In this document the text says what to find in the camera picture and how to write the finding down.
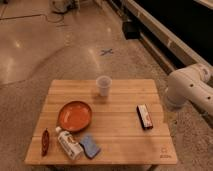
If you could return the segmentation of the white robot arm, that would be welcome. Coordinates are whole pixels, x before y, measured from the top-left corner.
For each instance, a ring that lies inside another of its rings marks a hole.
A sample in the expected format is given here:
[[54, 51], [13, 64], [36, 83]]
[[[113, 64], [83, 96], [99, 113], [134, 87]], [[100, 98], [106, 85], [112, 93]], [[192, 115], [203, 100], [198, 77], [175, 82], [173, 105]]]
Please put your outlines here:
[[202, 63], [177, 69], [168, 75], [165, 102], [171, 108], [182, 108], [191, 101], [213, 117], [213, 87], [208, 66]]

